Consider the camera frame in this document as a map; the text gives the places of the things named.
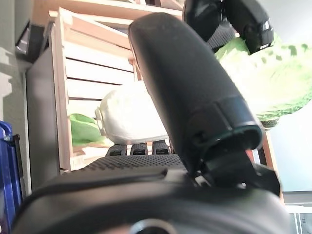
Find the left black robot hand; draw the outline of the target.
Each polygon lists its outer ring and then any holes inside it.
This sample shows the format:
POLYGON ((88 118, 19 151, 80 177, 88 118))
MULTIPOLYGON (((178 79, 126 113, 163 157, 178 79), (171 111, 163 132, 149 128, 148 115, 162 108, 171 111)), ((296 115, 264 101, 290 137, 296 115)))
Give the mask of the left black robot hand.
POLYGON ((273 27, 256 0, 187 0, 183 20, 216 52, 235 37, 250 53, 273 43, 273 27))

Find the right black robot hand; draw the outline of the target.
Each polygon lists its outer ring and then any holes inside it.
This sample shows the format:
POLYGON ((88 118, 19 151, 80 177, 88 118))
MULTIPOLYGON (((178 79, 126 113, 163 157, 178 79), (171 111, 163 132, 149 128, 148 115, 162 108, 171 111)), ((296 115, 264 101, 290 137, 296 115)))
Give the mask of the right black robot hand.
POLYGON ((22 203, 15 234, 287 234, 275 171, 248 158, 259 121, 214 53, 166 13, 133 21, 128 38, 184 169, 83 169, 22 203))

